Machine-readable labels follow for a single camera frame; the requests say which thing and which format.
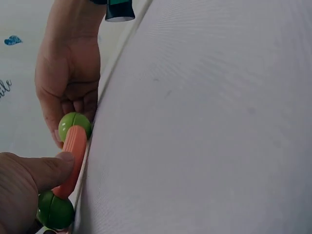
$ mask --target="plastic toy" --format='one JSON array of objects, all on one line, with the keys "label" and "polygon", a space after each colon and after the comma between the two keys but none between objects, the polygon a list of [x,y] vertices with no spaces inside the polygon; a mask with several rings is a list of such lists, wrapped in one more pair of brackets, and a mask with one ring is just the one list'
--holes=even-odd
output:
[{"label": "plastic toy", "polygon": [[56,231],[68,228],[74,221],[75,211],[68,197],[75,189],[92,127],[85,116],[69,113],[59,123],[58,131],[64,140],[63,151],[71,152],[75,157],[74,169],[62,185],[39,195],[37,211],[38,220]]}]

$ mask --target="green sphere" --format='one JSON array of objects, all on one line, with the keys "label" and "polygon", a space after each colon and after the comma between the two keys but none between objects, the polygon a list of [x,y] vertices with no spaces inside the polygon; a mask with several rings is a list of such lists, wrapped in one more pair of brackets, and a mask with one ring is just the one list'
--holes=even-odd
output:
[{"label": "green sphere", "polygon": [[86,131],[87,139],[90,138],[92,133],[92,125],[90,121],[87,119],[86,116],[80,113],[71,112],[64,115],[64,117],[59,122],[58,134],[61,141],[63,142],[65,141],[68,129],[74,125],[79,125],[83,127],[84,130]]},{"label": "green sphere", "polygon": [[49,216],[49,226],[54,230],[62,230],[68,228],[75,218],[75,211],[73,204],[69,199],[63,200],[54,196]]},{"label": "green sphere", "polygon": [[49,222],[50,206],[53,197],[54,194],[52,191],[42,193],[38,197],[37,218],[44,226],[46,226]]},{"label": "green sphere", "polygon": [[69,199],[60,199],[52,191],[39,195],[37,219],[48,229],[68,228],[74,218],[74,207]]}]

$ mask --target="hand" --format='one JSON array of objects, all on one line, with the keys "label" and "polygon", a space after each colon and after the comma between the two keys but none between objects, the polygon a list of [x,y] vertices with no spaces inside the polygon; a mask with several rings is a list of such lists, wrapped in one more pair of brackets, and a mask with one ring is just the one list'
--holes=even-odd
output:
[{"label": "hand", "polygon": [[0,153],[0,233],[35,234],[38,194],[62,184],[70,175],[74,158],[22,158]]},{"label": "hand", "polygon": [[60,148],[56,133],[61,118],[79,112],[92,122],[97,110],[98,28],[105,10],[89,0],[56,0],[50,12],[35,85],[44,119]]}]

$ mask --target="white cloth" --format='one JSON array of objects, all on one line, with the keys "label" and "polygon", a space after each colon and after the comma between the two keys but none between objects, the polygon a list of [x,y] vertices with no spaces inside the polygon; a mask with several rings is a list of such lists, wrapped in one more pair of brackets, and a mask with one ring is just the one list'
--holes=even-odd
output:
[{"label": "white cloth", "polygon": [[311,0],[153,1],[99,105],[76,233],[310,233],[311,48]]}]

